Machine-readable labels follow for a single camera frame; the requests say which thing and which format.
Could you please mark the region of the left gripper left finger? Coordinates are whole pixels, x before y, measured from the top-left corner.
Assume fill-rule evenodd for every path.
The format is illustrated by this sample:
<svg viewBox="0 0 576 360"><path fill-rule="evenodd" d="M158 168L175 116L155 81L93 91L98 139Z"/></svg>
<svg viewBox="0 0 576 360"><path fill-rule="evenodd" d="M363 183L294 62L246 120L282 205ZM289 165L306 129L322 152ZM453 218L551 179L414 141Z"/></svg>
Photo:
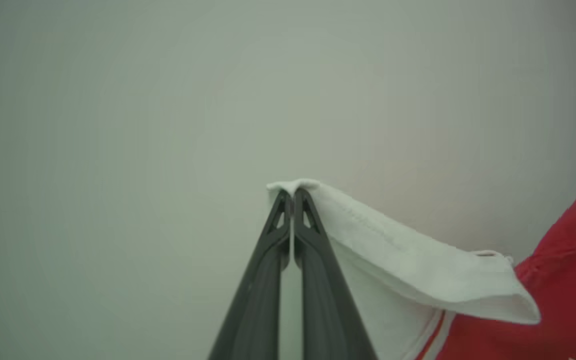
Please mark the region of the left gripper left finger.
<svg viewBox="0 0 576 360"><path fill-rule="evenodd" d="M276 360L282 271L290 262L291 196L275 196L253 253L208 356L210 360Z"/></svg>

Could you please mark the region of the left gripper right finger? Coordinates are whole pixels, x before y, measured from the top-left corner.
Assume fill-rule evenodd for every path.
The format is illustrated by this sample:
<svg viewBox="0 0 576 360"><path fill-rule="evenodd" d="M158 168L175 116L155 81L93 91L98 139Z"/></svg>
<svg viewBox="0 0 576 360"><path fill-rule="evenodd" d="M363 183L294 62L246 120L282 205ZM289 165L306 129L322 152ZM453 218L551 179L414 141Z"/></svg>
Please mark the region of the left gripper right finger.
<svg viewBox="0 0 576 360"><path fill-rule="evenodd" d="M376 360L315 201L294 194L295 262L302 272L302 339L305 360Z"/></svg>

